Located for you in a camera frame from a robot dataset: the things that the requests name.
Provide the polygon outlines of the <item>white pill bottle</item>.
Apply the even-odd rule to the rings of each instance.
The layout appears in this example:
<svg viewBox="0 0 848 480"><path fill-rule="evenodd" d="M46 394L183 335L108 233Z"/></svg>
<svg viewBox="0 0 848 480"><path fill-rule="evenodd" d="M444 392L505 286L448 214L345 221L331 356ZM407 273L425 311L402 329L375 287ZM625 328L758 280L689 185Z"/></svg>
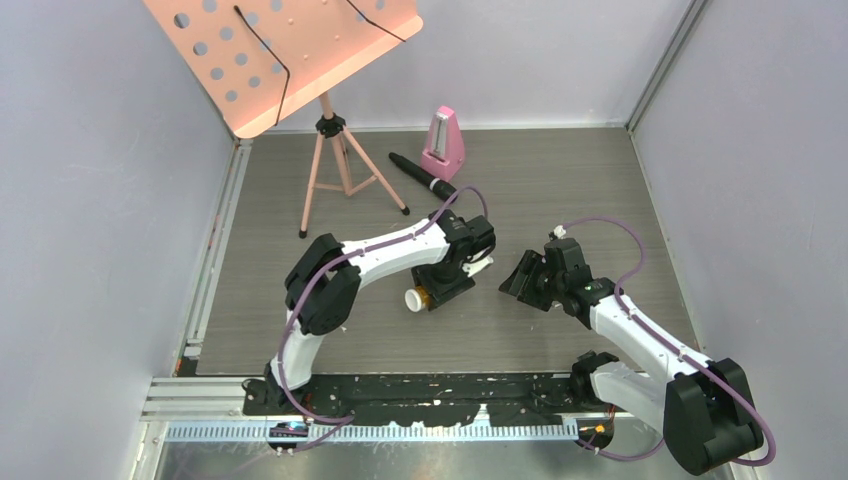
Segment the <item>white pill bottle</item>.
<svg viewBox="0 0 848 480"><path fill-rule="evenodd" d="M436 308L433 296L423 286L408 289L404 293L404 302L407 309L413 313L432 311Z"/></svg>

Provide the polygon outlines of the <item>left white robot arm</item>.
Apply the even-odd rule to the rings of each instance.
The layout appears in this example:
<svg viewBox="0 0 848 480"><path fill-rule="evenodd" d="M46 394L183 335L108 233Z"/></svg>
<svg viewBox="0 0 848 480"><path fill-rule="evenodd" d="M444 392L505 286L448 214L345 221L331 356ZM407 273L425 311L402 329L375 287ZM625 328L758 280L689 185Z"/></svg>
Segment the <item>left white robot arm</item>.
<svg viewBox="0 0 848 480"><path fill-rule="evenodd" d="M492 264L493 225L451 210L401 229L358 241L317 237L285 279L285 339L265 367L268 400L280 412L298 412L323 338L349 318L359 292L408 271L404 294L412 312L432 311L475 286L474 275Z"/></svg>

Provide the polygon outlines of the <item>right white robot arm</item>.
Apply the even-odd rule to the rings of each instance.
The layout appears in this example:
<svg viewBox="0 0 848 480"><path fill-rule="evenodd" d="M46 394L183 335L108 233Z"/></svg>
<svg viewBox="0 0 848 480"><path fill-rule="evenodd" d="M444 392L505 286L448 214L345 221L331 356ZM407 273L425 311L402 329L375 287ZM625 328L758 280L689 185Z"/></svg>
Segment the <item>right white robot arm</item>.
<svg viewBox="0 0 848 480"><path fill-rule="evenodd" d="M676 462L701 475L766 442L747 376L735 361L688 348L642 313L623 290L596 277L573 238L528 250L500 292L542 311L560 304L640 366L608 352L587 352L572 365L569 389L584 410L619 407L661 434Z"/></svg>

